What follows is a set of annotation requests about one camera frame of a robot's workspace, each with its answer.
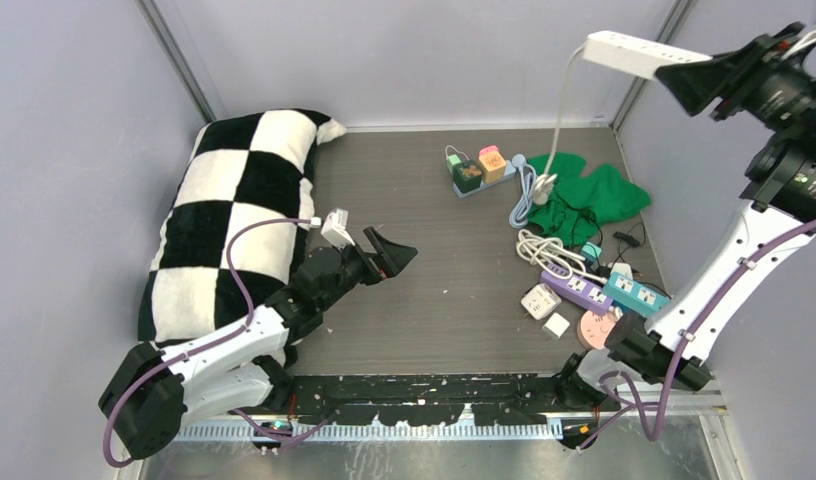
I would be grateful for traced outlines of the pink small plug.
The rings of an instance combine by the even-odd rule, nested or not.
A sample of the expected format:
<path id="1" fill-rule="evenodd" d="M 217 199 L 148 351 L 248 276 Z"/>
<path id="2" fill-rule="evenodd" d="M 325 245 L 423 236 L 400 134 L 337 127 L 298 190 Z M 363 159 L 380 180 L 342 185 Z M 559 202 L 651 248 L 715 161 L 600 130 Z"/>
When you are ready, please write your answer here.
<path id="1" fill-rule="evenodd" d="M 489 145 L 487 147 L 482 148 L 478 152 L 478 155 L 482 156 L 482 155 L 491 154 L 491 153 L 498 152 L 498 151 L 499 151 L 499 148 L 496 145 Z"/>

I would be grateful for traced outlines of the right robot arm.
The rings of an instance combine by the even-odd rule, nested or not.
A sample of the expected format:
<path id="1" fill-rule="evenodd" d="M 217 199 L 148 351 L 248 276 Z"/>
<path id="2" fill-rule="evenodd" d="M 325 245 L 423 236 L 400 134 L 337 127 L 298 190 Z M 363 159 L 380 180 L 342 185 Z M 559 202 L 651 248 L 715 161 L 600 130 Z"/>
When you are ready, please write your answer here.
<path id="1" fill-rule="evenodd" d="M 816 235 L 816 26 L 800 22 L 713 56 L 613 31 L 587 36 L 585 60 L 660 82 L 684 111 L 716 121 L 747 112 L 771 131 L 720 245 L 665 307 L 624 315 L 603 349 L 572 355 L 555 377 L 568 410 L 601 404 L 616 382 L 697 391 L 726 323 L 753 291 Z"/>

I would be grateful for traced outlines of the orange cube adapter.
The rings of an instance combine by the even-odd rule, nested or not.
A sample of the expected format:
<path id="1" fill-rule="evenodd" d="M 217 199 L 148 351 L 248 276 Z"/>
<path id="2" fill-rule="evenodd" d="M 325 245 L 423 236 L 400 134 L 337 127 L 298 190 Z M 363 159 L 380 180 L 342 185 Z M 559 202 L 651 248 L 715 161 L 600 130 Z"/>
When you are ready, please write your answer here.
<path id="1" fill-rule="evenodd" d="M 500 180 L 504 175 L 505 162 L 499 152 L 478 156 L 482 180 L 488 184 Z"/>

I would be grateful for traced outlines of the white power strip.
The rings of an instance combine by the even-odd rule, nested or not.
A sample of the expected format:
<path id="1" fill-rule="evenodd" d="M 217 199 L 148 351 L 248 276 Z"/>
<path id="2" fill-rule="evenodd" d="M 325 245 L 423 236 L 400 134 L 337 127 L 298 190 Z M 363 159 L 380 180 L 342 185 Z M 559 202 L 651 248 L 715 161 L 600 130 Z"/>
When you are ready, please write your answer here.
<path id="1" fill-rule="evenodd" d="M 712 59 L 707 54 L 608 30 L 587 36 L 582 58 L 646 80 L 654 80 L 656 70 L 662 66 Z"/>

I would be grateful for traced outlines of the light blue power strip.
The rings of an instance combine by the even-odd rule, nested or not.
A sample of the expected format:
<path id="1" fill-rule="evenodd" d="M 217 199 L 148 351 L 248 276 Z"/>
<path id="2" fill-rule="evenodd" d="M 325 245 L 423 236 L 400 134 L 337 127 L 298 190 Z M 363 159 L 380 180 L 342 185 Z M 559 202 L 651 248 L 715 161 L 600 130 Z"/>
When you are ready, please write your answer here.
<path id="1" fill-rule="evenodd" d="M 453 182 L 452 189 L 458 198 L 466 198 L 481 191 L 487 190 L 488 188 L 500 185 L 503 182 L 512 179 L 515 176 L 515 174 L 516 168 L 512 165 L 510 161 L 506 161 L 504 175 L 500 180 L 492 182 L 490 184 L 484 182 L 483 180 L 480 180 L 479 183 L 475 185 L 474 189 L 471 189 L 469 191 L 462 190 L 456 182 Z"/>

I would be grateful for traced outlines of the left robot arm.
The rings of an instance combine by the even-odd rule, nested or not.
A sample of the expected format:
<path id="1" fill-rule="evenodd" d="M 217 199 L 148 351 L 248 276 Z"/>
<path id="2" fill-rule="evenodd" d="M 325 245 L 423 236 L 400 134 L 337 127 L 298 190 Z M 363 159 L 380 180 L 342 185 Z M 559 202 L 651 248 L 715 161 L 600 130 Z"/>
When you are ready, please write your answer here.
<path id="1" fill-rule="evenodd" d="M 329 246 L 309 253 L 289 284 L 262 304 L 246 294 L 243 318 L 178 345 L 141 342 L 130 349 L 98 401 L 107 419 L 102 449 L 108 464 L 124 468 L 153 456 L 181 428 L 226 411 L 259 406 L 282 412 L 292 380 L 275 354 L 318 328 L 354 287 L 396 277 L 418 254 L 373 227 L 364 234 L 370 252 L 327 227 Z"/>

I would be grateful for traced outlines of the white charger plug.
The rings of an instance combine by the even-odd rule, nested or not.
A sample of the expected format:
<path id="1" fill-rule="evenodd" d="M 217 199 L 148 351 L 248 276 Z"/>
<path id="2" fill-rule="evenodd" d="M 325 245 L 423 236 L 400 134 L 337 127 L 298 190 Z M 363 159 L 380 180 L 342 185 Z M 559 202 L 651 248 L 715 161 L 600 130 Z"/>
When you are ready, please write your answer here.
<path id="1" fill-rule="evenodd" d="M 542 331 L 554 339 L 560 339 L 569 329 L 570 321 L 559 313 L 552 313 L 542 324 Z"/>

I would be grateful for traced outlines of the white tiger cube socket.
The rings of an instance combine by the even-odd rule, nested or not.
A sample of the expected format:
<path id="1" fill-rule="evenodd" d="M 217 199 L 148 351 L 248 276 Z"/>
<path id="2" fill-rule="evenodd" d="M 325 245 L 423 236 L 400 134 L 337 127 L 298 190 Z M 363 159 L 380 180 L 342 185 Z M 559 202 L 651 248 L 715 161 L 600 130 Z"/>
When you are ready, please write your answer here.
<path id="1" fill-rule="evenodd" d="M 544 283 L 533 286 L 520 300 L 523 309 L 534 320 L 547 318 L 561 303 L 560 296 Z"/>

